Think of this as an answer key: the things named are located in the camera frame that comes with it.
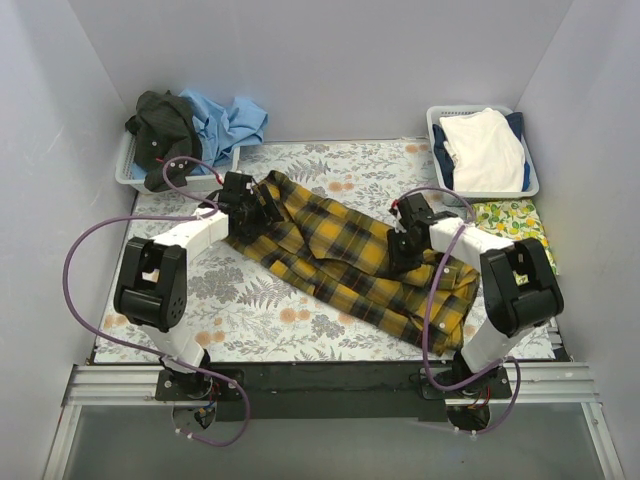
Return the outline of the floral table mat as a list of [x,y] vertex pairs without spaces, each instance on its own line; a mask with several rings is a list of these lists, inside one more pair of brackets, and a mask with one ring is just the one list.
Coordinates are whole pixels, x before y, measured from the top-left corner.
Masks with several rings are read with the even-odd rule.
[[[285,173],[314,193],[383,222],[391,202],[424,186],[437,210],[447,202],[425,140],[282,143],[245,147],[239,169],[256,179]],[[216,361],[417,360],[418,348],[306,295],[219,242],[188,270],[183,317]]]

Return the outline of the lemon print cloth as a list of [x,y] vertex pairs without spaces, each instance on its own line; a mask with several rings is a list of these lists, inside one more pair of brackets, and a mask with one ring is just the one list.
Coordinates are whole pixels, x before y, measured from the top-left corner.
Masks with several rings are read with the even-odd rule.
[[554,274],[558,273],[545,229],[531,199],[500,200],[472,205],[476,226],[510,240],[537,239],[543,245]]

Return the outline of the light blue shirt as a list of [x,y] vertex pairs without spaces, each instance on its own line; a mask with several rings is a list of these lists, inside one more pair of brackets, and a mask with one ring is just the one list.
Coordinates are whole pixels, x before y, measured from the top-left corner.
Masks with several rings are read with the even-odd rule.
[[191,107],[206,165],[225,165],[235,149],[263,143],[268,113],[251,99],[234,97],[230,105],[223,106],[191,89],[184,89],[179,97]]

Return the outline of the left white laundry basket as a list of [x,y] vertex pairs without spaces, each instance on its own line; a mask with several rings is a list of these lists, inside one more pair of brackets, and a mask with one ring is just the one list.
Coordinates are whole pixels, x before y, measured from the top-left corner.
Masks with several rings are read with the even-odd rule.
[[[231,162],[215,166],[214,170],[221,176],[224,176],[227,171],[238,171],[240,152],[240,147],[234,149],[231,156]],[[116,158],[115,179],[119,184],[130,186],[141,194],[151,194],[151,191],[145,187],[143,179],[136,180],[133,178],[132,166],[134,165],[134,153],[135,137],[125,131],[122,136],[119,152]],[[211,193],[212,191],[221,188],[215,179],[215,176],[212,174],[187,176],[186,180],[187,185],[183,187],[183,190],[189,193]]]

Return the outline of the black pinstripe shirt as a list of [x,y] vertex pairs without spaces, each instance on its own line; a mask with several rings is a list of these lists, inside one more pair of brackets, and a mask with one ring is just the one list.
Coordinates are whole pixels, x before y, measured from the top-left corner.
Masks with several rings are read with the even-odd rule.
[[143,171],[144,187],[150,192],[169,189],[162,174],[165,162],[180,156],[202,159],[191,104],[170,91],[144,92],[125,129],[135,137],[134,165]]

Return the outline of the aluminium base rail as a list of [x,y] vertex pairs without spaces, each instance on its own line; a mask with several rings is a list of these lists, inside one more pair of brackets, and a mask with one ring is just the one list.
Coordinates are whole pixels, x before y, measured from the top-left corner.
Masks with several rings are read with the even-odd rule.
[[[604,477],[622,479],[623,468],[604,419],[602,398],[589,366],[582,362],[524,362],[517,401],[524,404],[578,404]],[[72,369],[58,431],[44,477],[61,479],[84,406],[195,406],[192,400],[156,398],[159,365],[92,365]]]

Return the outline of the yellow plaid flannel shirt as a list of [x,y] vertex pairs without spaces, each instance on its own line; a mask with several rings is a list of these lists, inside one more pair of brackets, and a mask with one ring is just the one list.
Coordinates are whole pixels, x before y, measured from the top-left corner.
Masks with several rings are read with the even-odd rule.
[[462,348],[464,324],[479,288],[476,270],[448,260],[425,323],[439,253],[426,250],[419,268],[391,273],[388,225],[318,196],[278,171],[261,184],[284,220],[252,243],[228,237],[232,248],[300,291],[402,341],[421,345],[428,326],[430,352],[442,355]]

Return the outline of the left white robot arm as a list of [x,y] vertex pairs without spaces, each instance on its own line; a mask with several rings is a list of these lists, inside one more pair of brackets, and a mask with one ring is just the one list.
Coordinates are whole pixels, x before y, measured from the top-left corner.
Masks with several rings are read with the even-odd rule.
[[189,262],[227,237],[253,241],[283,217],[268,188],[238,172],[226,173],[222,188],[193,216],[153,238],[127,242],[114,308],[152,340],[171,384],[200,400],[213,390],[214,381],[203,369],[209,364],[207,352],[182,322]]

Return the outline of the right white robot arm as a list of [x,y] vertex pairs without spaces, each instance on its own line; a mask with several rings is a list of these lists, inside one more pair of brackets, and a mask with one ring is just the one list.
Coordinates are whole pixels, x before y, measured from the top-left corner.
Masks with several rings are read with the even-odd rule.
[[430,320],[440,277],[451,257],[481,276],[487,319],[454,355],[448,385],[438,383],[432,375],[429,327],[424,326],[422,333],[424,371],[432,387],[475,397],[486,389],[489,376],[524,336],[564,309],[544,246],[535,238],[513,241],[490,234],[449,211],[436,213],[419,188],[395,200],[390,212],[397,222],[397,227],[387,232],[393,271],[415,269],[427,249],[442,254],[427,297],[425,323]]

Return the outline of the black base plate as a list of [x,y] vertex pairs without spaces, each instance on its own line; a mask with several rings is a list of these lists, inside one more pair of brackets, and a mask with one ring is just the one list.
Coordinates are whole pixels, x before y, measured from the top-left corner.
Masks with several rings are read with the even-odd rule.
[[246,413],[261,420],[408,418],[446,422],[470,407],[475,423],[488,423],[488,403],[508,400],[512,389],[500,367],[461,391],[443,392],[417,361],[218,363],[216,377],[160,371],[155,398],[181,405],[208,403],[221,422]]

